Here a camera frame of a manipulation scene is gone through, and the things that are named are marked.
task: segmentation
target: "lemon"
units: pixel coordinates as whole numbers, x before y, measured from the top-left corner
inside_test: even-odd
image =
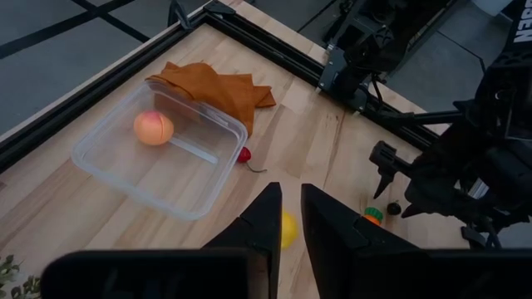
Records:
[[[281,219],[281,249],[285,249],[293,243],[298,237],[298,223],[296,218],[283,211],[283,218]]]

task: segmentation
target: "brown cloth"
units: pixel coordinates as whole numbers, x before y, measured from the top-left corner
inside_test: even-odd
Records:
[[[256,108],[275,105],[270,86],[255,86],[251,74],[218,75],[208,64],[177,66],[166,62],[159,75],[148,80],[162,81],[188,100],[203,101],[240,120],[253,133]]]

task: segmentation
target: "wooden table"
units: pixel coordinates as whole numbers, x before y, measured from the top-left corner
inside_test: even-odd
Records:
[[[229,4],[317,61],[326,61],[321,47],[280,22],[245,2]],[[256,111],[254,133],[246,144],[254,154],[254,166],[268,172],[253,174],[235,165],[210,213],[194,222],[168,217],[130,200],[78,169],[70,159],[73,145],[147,76],[160,72],[167,61],[178,65],[205,61],[222,74],[252,73],[255,84],[273,87],[278,102],[273,108]],[[421,111],[384,86],[382,94],[398,109]],[[412,161],[419,154],[370,120],[352,115],[319,95],[314,87],[280,66],[203,25],[0,174],[0,256],[15,254],[23,261],[23,272],[38,274],[53,258],[83,248],[199,248],[272,181],[281,183],[283,206],[300,223],[301,183],[318,186],[358,212],[369,205],[383,210],[395,200],[404,208],[408,179],[402,175],[396,176],[379,199],[372,199],[379,175],[368,157],[379,140],[395,146],[406,160]],[[422,248],[462,248],[466,243],[461,239],[460,225],[455,218],[420,215],[385,217],[382,226]],[[318,297],[302,233],[282,252],[278,294],[279,298]]]

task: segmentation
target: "clear plastic container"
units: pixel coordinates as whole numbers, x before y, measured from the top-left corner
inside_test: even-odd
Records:
[[[138,140],[133,124],[147,110],[157,110],[174,123],[166,144]],[[79,168],[132,199],[194,220],[212,208],[247,138],[244,125],[224,112],[146,81],[101,120],[71,156]]]

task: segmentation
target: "peach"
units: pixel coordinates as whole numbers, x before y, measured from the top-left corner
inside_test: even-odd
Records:
[[[135,118],[136,136],[147,145],[162,145],[174,134],[174,124],[158,111],[145,111]]]

